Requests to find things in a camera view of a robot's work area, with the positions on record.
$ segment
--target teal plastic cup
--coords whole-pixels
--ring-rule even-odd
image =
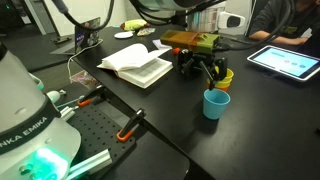
[[[228,93],[219,89],[206,90],[203,94],[203,114],[211,120],[218,120],[230,102]]]

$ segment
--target yellow cup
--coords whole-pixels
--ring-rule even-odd
[[[216,66],[216,67],[214,67],[214,68],[215,68],[216,71],[219,73],[219,67]],[[232,79],[233,76],[234,76],[233,71],[232,71],[231,69],[227,68],[227,75],[226,75],[226,77],[225,77],[223,80],[225,80],[225,79]]]
[[[218,88],[228,87],[228,86],[230,86],[231,81],[232,81],[232,79],[224,78],[222,81],[218,81],[218,83],[215,84],[215,87],[218,87]]]
[[[230,86],[232,79],[223,79],[222,81],[218,81],[217,84],[215,84],[216,88],[227,88]],[[209,88],[210,80],[207,79],[207,88]]]

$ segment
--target pegboard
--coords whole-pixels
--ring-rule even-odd
[[[122,127],[97,107],[89,104],[75,112],[68,123],[80,132],[81,145],[73,165],[108,149],[112,164],[103,169],[108,171],[134,147],[134,137],[130,137],[125,143],[118,141],[117,133]]]

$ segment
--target cable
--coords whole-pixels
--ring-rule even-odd
[[[78,56],[79,54],[81,54],[83,51],[87,50],[87,49],[91,49],[91,48],[94,48],[96,46],[98,46],[100,43],[103,42],[103,39],[99,39],[99,42],[93,46],[90,46],[90,47],[86,47],[84,49],[82,49],[80,52],[78,52],[77,54],[71,56],[68,60],[68,63],[67,63],[67,68],[68,68],[68,73],[69,73],[69,80],[70,80],[70,83],[72,83],[72,80],[71,80],[71,69],[70,69],[70,62],[73,61],[73,58]]]
[[[283,27],[287,27],[293,17],[294,17],[294,12],[295,12],[295,6],[294,6],[294,1],[293,0],[285,0],[283,1],[285,4],[282,6],[284,9],[286,9],[284,17],[282,19],[282,21],[280,22],[280,24],[264,39],[258,41],[257,43],[247,46],[247,47],[243,47],[243,48],[226,48],[226,49],[218,49],[217,51],[242,51],[242,50],[247,50],[247,49],[251,49],[253,47],[256,47],[262,43],[265,42],[269,42],[271,40],[276,39],[277,37],[279,37],[279,33],[281,32],[280,30]]]
[[[77,22],[68,12],[65,12],[63,14],[72,24],[80,27],[81,29],[85,29],[88,31],[99,31],[99,30],[105,28],[107,26],[107,24],[109,23],[109,21],[111,19],[112,11],[113,11],[113,6],[114,6],[114,0],[110,0],[109,10],[108,10],[106,20],[104,21],[104,23],[102,25],[100,25],[98,27],[85,27],[84,25]]]
[[[252,15],[253,15],[254,9],[256,8],[256,4],[257,4],[257,0],[254,0],[253,6],[252,6],[252,10],[251,10],[251,12],[250,12],[250,17],[249,17],[249,19],[248,19],[248,23],[249,23],[249,24],[247,24],[246,32],[244,32],[245,34],[247,34],[248,31],[249,31],[250,22],[251,22],[251,20],[252,20]]]
[[[175,24],[177,19],[179,19],[180,17],[188,16],[188,15],[194,14],[196,12],[203,11],[208,7],[211,7],[213,5],[219,4],[219,3],[224,2],[224,1],[226,1],[226,0],[210,0],[210,1],[203,2],[203,3],[199,4],[199,5],[197,5],[194,9],[192,9],[192,10],[190,10],[190,11],[184,13],[184,14],[174,15],[174,16],[171,16],[171,17],[163,18],[163,17],[152,16],[152,15],[146,13],[145,11],[143,11],[142,9],[147,9],[147,10],[149,10],[149,9],[147,7],[145,7],[145,6],[143,6],[139,2],[139,0],[130,0],[131,4],[136,9],[136,11],[140,15],[140,17],[143,20],[147,21],[149,24],[152,24],[152,25],[155,25],[155,26],[163,26],[163,25],[168,25],[170,23]],[[150,22],[150,20],[146,19],[145,16],[149,17],[149,18],[151,18],[153,20],[162,21],[163,23]]]

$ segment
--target open book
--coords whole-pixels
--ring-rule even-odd
[[[148,52],[148,49],[140,43],[126,47],[106,58],[102,59],[104,68],[115,71],[139,68],[159,57],[168,49]]]
[[[153,84],[155,81],[157,81],[159,78],[161,78],[163,75],[165,75],[170,69],[172,69],[172,62],[163,60],[161,58],[158,58],[156,55],[161,55],[163,52],[167,50],[157,50],[157,51],[152,51],[151,53],[147,54],[153,54],[151,55],[146,55],[148,58],[153,57],[151,60],[148,58],[143,58],[142,54],[140,54],[140,58],[137,57],[135,61],[135,55],[131,56],[127,51],[124,51],[125,54],[113,56],[117,57],[115,59],[111,58],[111,62],[117,62],[118,58],[130,58],[130,63],[123,63],[122,66],[120,65],[121,63],[113,63],[113,66],[110,66],[110,64],[106,64],[105,61],[103,61],[100,65],[98,65],[98,68],[103,68],[103,69],[111,69],[114,70],[116,75],[132,84],[135,84],[141,88],[147,88],[151,84]]]

